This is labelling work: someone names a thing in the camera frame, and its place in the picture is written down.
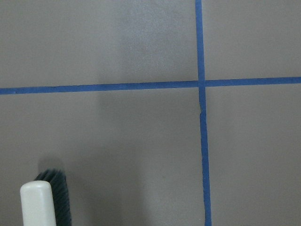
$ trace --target gray tile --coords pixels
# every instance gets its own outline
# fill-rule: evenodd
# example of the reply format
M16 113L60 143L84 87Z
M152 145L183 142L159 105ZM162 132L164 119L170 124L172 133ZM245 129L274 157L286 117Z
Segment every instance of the gray tile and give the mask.
M74 225L204 224L198 89L0 96L0 225L63 165Z
M206 78L301 75L301 2L203 1Z
M197 80L194 1L0 2L0 86Z
M207 97L213 226L300 225L301 85Z

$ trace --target vertical blue line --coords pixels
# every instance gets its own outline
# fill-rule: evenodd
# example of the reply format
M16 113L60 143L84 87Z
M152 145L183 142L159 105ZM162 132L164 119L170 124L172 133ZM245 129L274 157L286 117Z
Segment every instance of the vertical blue line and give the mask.
M198 50L198 93L199 104L201 107L200 126L201 126L201 149L203 166L203 192L205 205L205 226L211 226L211 201L210 201L210 180L209 180L209 156L208 156L208 137L206 122L206 85L205 85L205 66L204 66L204 44L203 44L203 21L202 21L202 2L196 0L196 23L197 23L197 50Z

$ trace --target blue tape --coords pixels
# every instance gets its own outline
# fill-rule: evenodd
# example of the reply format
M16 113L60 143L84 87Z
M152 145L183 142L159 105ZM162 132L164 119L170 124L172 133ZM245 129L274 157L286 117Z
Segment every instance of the blue tape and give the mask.
M206 122L206 86L205 86L203 22L202 22L201 0L196 0L196 23L197 23L198 81L199 81L198 93L199 93L199 104L201 107L200 130L201 130L201 151L202 151L202 167L203 167L205 226L211 226L212 223L211 223L208 137L207 137L207 122Z
M1 88L0 95L30 94L30 93L89 92L89 91L133 90L133 89L169 89L169 88L192 88L192 87L198 87L198 81L167 81L167 82L146 82L146 83L80 85L80 86Z
M301 77L206 80L205 86L206 87L250 86L250 85L275 85L275 84L297 84L297 83L301 83Z

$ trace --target white brush handle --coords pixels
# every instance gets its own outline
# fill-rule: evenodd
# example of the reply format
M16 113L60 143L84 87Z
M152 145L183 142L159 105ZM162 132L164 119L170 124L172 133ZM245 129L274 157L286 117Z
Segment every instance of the white brush handle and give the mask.
M51 185L32 181L20 190L24 226L56 226Z

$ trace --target black bristles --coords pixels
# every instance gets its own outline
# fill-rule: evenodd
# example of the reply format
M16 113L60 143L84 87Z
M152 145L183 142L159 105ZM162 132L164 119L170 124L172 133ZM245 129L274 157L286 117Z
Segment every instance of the black bristles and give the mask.
M40 173L35 180L44 180L51 185L56 226L71 226L69 194L65 174L60 170L48 169Z

